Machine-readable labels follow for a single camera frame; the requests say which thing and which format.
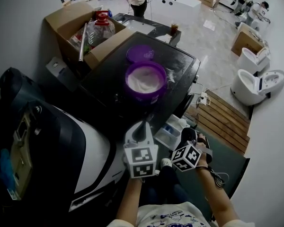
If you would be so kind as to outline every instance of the purple lid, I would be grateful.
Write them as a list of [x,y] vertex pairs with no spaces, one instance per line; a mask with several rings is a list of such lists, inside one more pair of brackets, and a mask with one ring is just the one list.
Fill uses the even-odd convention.
[[127,59],[136,63],[140,61],[150,61],[154,55],[153,49],[145,44],[135,45],[127,51]]

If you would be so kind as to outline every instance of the tile floor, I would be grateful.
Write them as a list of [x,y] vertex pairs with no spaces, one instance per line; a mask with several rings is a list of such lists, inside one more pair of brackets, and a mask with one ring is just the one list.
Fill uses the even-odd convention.
[[[110,9],[113,15],[117,13],[133,14],[126,0],[91,0],[89,4],[93,7],[103,6],[104,9]],[[201,61],[198,82],[204,85],[204,90],[211,89],[248,116],[248,108],[243,106],[230,91],[230,84],[239,68],[237,65],[238,56],[231,51],[231,44],[236,34],[234,22],[238,19],[229,12],[230,10],[222,5],[213,11],[210,7],[202,4],[199,17],[192,25],[181,24],[181,21],[173,22],[179,24],[179,30],[182,32],[178,47]],[[152,20],[168,26],[171,23],[171,19],[164,15],[150,14],[146,11],[144,16],[147,19],[152,17]],[[203,26],[206,20],[214,23],[214,31]],[[194,92],[200,93],[201,90],[202,86],[199,84],[192,87]]]

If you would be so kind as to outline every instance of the white toilet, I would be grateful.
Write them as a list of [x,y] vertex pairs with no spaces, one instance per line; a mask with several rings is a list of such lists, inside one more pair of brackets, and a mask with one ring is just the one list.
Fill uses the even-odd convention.
[[240,69],[246,70],[251,74],[255,74],[257,71],[261,71],[270,62],[270,51],[267,47],[255,55],[247,48],[242,48],[241,56],[238,59],[238,65]]
[[233,80],[231,91],[246,106],[260,103],[266,94],[275,91],[284,84],[284,72],[271,70],[261,77],[254,77],[246,70],[240,69]]

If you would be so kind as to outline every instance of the hand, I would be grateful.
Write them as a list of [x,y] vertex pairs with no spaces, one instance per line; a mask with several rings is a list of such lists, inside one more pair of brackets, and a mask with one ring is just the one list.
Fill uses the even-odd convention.
[[[202,139],[206,140],[206,137],[203,134],[201,134],[201,133],[198,134],[198,138],[202,138]],[[197,142],[197,145],[206,148],[206,145],[204,143]],[[197,165],[198,166],[208,166],[208,164],[206,162],[206,153],[203,153],[201,155],[200,160],[199,160]]]

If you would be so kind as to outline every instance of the black pants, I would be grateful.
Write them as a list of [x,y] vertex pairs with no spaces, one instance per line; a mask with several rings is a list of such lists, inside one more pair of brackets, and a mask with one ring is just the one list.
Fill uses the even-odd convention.
[[139,6],[136,6],[136,5],[132,5],[132,4],[131,4],[131,7],[133,8],[133,15],[134,15],[134,16],[144,18],[144,12],[145,12],[145,10],[146,10],[146,8],[147,8],[147,1],[145,0],[145,2],[142,3],[142,4],[139,5]]
[[193,203],[181,186],[177,175],[170,166],[164,166],[159,176],[146,177],[142,185],[139,207],[148,204],[180,204]]

